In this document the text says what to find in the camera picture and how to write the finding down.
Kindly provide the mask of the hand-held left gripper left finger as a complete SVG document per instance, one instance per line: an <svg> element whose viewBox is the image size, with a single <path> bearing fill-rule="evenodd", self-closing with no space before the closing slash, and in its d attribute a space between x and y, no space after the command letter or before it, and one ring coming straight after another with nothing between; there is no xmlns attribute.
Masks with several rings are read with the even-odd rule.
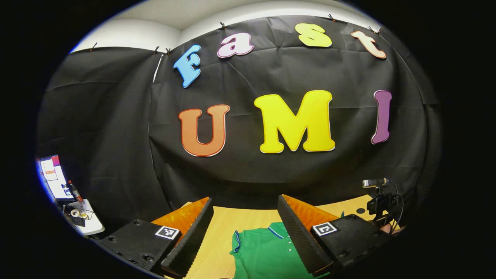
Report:
<svg viewBox="0 0 496 279"><path fill-rule="evenodd" d="M109 252L154 274L187 276L213 218L205 197L154 221L132 220L99 243Z"/></svg>

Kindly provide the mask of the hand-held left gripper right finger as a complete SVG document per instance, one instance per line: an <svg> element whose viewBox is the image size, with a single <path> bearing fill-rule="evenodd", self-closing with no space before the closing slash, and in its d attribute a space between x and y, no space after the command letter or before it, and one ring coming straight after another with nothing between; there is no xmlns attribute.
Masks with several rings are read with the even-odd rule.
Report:
<svg viewBox="0 0 496 279"><path fill-rule="evenodd" d="M337 217L288 195L280 195L278 214L308 273L343 274L392 240L392 235L356 214Z"/></svg>

